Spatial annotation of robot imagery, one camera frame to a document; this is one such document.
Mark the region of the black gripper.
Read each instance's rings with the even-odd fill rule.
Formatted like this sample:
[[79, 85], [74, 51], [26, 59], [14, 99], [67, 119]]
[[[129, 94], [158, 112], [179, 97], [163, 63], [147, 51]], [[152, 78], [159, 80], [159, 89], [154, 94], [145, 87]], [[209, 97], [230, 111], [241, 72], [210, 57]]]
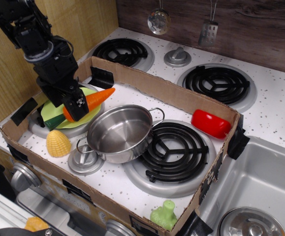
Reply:
[[64, 105], [63, 115], [69, 122], [79, 121], [88, 113], [88, 105], [74, 79], [77, 62], [66, 41], [56, 40], [53, 45], [50, 56], [34, 64], [36, 82], [55, 107]]

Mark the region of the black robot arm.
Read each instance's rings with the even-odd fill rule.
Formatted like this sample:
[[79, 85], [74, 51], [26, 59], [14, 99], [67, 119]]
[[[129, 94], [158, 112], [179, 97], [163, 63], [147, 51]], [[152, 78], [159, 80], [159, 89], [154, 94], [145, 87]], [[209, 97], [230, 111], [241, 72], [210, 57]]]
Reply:
[[74, 74], [78, 69], [73, 45], [53, 35], [48, 18], [32, 0], [0, 0], [0, 29], [22, 49], [34, 65], [37, 84], [55, 107], [64, 105], [74, 121], [88, 112], [88, 104]]

